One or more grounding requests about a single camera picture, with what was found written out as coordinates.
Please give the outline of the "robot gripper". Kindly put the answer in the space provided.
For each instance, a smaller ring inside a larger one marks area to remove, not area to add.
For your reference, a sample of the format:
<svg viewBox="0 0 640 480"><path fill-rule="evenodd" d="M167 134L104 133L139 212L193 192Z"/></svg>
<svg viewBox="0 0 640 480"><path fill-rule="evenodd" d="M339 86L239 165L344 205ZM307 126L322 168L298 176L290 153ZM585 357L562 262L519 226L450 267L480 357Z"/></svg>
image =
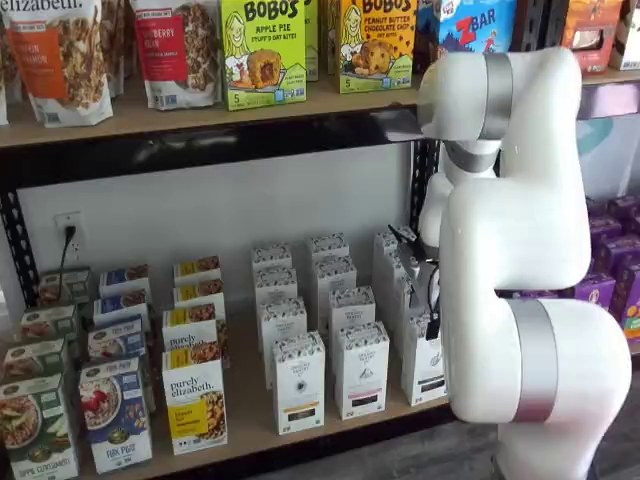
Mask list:
<svg viewBox="0 0 640 480"><path fill-rule="evenodd" d="M431 257L420 239L416 239L415 232L409 226L396 228L388 226L391 234L399 245L399 257L409 277L411 286L422 308L431 310L429 300L429 278L431 275ZM435 340L440 335L440 312L430 313L427 324L427 339Z"/></svg>

